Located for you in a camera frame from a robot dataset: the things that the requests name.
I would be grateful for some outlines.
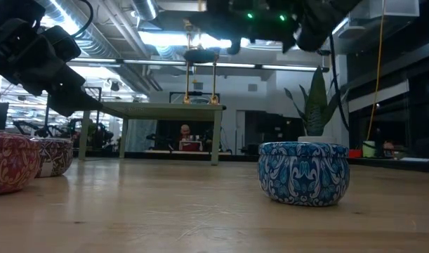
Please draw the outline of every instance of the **white planter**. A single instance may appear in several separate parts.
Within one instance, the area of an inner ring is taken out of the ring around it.
[[[336,138],[330,136],[301,136],[298,137],[298,142],[337,144]]]

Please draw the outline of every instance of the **table leg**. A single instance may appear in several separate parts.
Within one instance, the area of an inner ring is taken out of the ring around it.
[[[219,164],[219,145],[220,145],[220,123],[222,121],[222,112],[214,113],[214,130],[213,130],[213,150],[211,151],[211,165]]]
[[[80,144],[79,144],[79,160],[84,161],[86,158],[86,142],[88,141],[89,116],[91,111],[83,112],[83,122],[81,123]]]
[[[127,143],[128,119],[122,123],[121,146],[119,147],[119,158],[125,158],[125,145]]]

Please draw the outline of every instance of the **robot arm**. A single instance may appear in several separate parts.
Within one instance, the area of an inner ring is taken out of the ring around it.
[[[81,90],[85,79],[66,65],[81,54],[73,37],[59,26],[38,33],[45,12],[35,0],[0,0],[0,75],[35,96],[47,91],[61,115],[101,109]]]
[[[296,44],[316,51],[361,0],[207,0],[206,11],[188,20],[217,39],[229,39],[230,54],[241,38],[280,41],[283,53]]]

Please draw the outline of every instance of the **snake plant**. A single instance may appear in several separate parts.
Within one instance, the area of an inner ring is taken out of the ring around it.
[[[318,67],[314,72],[311,82],[311,89],[306,93],[305,88],[300,85],[301,92],[305,98],[304,112],[302,112],[293,100],[292,93],[288,89],[286,96],[290,98],[295,105],[298,114],[300,115],[305,125],[306,134],[308,136],[321,136],[324,133],[324,127],[333,117],[334,111],[338,107],[338,96],[340,93],[335,93],[330,102],[327,102],[325,81],[321,67]]]

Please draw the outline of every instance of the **yellow cable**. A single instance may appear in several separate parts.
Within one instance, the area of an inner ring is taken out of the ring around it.
[[[383,15],[381,16],[381,24],[380,24],[380,46],[379,46],[379,50],[378,50],[378,67],[376,69],[375,99],[374,99],[374,105],[373,105],[373,107],[371,109],[370,125],[369,125],[369,131],[367,132],[367,140],[370,139],[371,125],[374,122],[374,114],[375,114],[375,109],[376,109],[376,99],[378,97],[378,88],[380,86],[381,56],[382,56],[382,48],[383,48],[384,15],[385,15],[385,0],[383,0]]]

